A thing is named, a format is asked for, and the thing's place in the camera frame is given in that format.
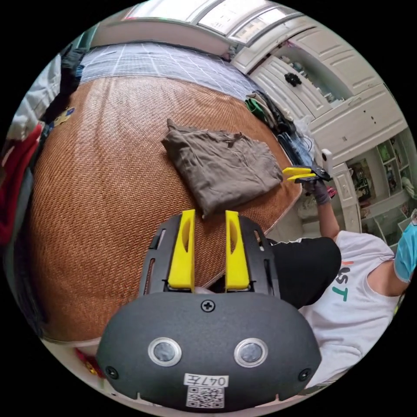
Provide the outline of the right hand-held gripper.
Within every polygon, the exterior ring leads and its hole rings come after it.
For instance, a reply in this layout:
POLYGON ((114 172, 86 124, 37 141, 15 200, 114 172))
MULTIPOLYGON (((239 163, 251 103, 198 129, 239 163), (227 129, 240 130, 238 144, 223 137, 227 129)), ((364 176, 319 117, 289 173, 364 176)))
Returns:
POLYGON ((310 190, 308 184, 310 181, 316 181, 319 179, 325 184, 331 180, 331 177, 327 171, 317 165, 313 167, 313 171, 310 167, 306 166, 291 166, 285 168, 282 172, 284 175, 292 175, 287 178, 287 181, 301 182, 306 195, 312 195, 309 193, 310 190))

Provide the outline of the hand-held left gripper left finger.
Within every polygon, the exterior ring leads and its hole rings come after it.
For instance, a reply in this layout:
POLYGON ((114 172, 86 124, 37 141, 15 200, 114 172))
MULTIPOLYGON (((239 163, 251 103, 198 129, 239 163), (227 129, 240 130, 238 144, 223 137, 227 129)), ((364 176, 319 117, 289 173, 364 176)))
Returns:
POLYGON ((168 284, 172 289, 195 288, 195 210, 181 213, 172 253, 168 284))

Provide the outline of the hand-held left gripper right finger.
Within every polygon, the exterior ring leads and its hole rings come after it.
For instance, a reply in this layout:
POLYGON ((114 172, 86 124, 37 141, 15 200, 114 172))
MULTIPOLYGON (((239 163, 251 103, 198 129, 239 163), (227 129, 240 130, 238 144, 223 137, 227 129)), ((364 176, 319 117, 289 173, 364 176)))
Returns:
POLYGON ((247 290, 250 279, 238 212, 225 211, 225 225, 225 289, 247 290))

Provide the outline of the person's right hand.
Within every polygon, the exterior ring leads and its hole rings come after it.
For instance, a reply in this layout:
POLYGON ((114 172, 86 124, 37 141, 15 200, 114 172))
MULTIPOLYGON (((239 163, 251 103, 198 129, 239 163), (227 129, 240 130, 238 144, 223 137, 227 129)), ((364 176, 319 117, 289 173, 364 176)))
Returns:
POLYGON ((329 195, 327 186, 321 180, 313 180, 309 182, 309 193, 311 193, 318 206, 331 203, 331 197, 329 195))

